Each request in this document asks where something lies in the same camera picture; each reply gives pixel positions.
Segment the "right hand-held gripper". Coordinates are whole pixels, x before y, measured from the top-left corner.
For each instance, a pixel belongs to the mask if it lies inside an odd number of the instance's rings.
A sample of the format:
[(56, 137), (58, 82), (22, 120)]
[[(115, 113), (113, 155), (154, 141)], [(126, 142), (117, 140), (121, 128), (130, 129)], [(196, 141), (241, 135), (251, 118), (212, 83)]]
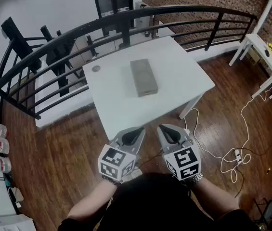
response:
[(183, 128), (162, 124), (157, 127), (157, 135), (166, 166), (179, 181), (201, 171), (199, 147), (187, 138), (188, 134)]

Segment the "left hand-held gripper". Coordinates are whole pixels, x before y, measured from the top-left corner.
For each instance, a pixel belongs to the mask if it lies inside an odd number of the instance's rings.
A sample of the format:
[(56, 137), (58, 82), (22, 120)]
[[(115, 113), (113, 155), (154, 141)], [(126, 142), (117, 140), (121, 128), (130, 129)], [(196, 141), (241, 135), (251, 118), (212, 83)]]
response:
[(103, 147), (98, 157), (99, 173), (120, 182), (134, 169), (144, 137), (144, 127), (131, 127), (120, 131), (114, 138), (115, 147), (107, 144)]

